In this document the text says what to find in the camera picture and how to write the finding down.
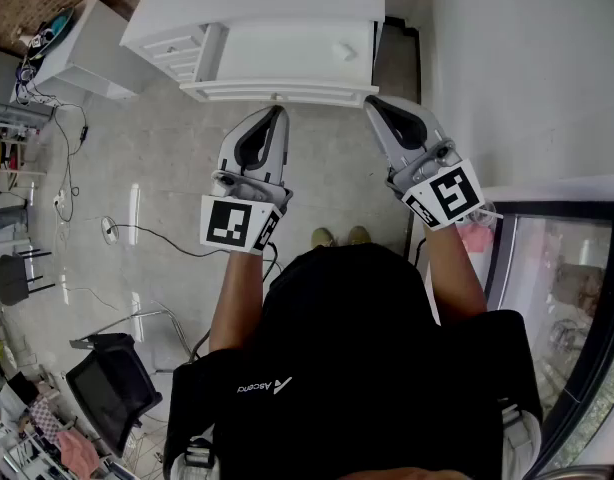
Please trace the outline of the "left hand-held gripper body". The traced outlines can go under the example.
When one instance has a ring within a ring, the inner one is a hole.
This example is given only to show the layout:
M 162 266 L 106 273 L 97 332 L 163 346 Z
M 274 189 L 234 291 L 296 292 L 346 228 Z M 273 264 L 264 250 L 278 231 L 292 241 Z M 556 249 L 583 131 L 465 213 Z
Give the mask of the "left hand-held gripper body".
M 286 213 L 293 192 L 228 171 L 212 173 L 212 193 L 201 202 L 200 243 L 261 254 Z

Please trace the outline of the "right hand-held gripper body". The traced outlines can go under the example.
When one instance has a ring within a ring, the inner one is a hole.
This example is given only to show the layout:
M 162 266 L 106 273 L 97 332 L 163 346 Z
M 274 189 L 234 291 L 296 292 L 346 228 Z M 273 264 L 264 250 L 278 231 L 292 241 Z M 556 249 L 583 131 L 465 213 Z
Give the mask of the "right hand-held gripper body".
M 431 230 L 445 228 L 482 207 L 485 199 L 475 171 L 462 159 L 451 139 L 444 139 L 400 171 L 388 183 Z

